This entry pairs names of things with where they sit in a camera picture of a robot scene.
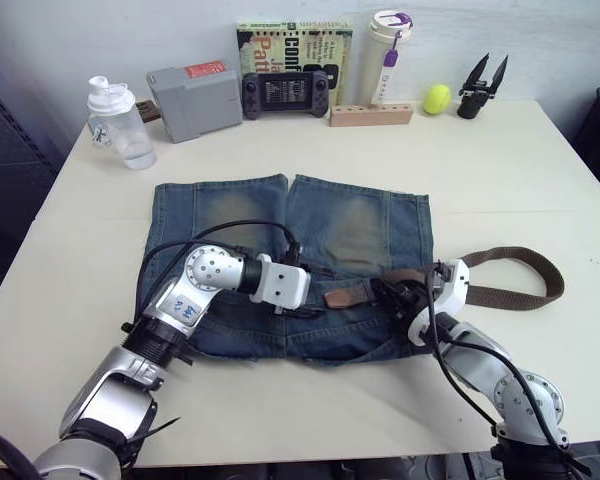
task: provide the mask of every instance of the clear water bottle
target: clear water bottle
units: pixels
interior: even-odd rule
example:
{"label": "clear water bottle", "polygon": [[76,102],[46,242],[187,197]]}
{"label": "clear water bottle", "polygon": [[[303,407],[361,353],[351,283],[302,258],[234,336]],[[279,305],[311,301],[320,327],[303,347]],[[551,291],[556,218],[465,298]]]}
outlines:
{"label": "clear water bottle", "polygon": [[109,84],[106,77],[98,75],[89,80],[89,86],[91,93],[87,105],[97,117],[94,143],[113,144],[124,164],[134,170],[153,165],[156,152],[135,106],[136,98],[127,85]]}

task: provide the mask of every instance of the denim shorts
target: denim shorts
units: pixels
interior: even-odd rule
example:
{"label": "denim shorts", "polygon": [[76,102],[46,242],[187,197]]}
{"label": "denim shorts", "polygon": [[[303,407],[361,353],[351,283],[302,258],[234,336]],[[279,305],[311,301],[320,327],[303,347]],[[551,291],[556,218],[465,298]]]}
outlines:
{"label": "denim shorts", "polygon": [[[328,365],[390,360],[428,352],[411,345],[403,325],[379,307],[326,307],[324,293],[360,283],[395,268],[433,261],[426,195],[388,192],[298,175],[288,190],[284,175],[228,182],[156,187],[146,250],[190,239],[214,225],[242,219],[285,224],[303,246],[302,261],[327,267],[312,273],[307,304],[279,315],[265,303],[223,291],[190,339],[199,353],[218,358],[297,358]],[[243,245],[280,258],[286,243],[279,229],[239,226],[210,240]],[[146,292],[178,247],[159,254],[147,269]],[[182,263],[174,274],[182,268]]]}

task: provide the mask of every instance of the white thermos bottle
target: white thermos bottle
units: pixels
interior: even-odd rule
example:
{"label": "white thermos bottle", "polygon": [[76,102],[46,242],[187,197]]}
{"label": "white thermos bottle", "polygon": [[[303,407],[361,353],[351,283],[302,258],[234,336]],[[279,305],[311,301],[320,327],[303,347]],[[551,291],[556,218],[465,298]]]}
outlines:
{"label": "white thermos bottle", "polygon": [[356,103],[382,103],[389,80],[400,58],[413,22],[406,13],[383,10],[369,23],[365,38],[360,83]]}
{"label": "white thermos bottle", "polygon": [[89,80],[91,93],[87,105],[97,117],[93,131],[96,145],[113,144],[124,164],[134,170],[149,168],[156,162],[156,152],[147,134],[136,97],[124,83],[110,84],[98,75]]}

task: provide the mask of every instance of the gray battery box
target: gray battery box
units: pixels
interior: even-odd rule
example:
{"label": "gray battery box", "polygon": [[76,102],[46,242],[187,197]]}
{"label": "gray battery box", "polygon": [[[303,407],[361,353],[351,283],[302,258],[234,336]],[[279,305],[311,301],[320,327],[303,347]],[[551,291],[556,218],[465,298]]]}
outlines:
{"label": "gray battery box", "polygon": [[173,143],[242,123],[238,74],[222,61],[147,74]]}

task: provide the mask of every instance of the red label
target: red label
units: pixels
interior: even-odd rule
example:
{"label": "red label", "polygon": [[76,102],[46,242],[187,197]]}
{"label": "red label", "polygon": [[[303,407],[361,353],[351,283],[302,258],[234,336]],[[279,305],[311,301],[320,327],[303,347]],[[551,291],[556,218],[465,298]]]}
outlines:
{"label": "red label", "polygon": [[214,73],[226,72],[224,64],[216,60],[215,62],[201,63],[200,65],[190,65],[184,67],[189,78],[204,77],[205,75],[213,75]]}

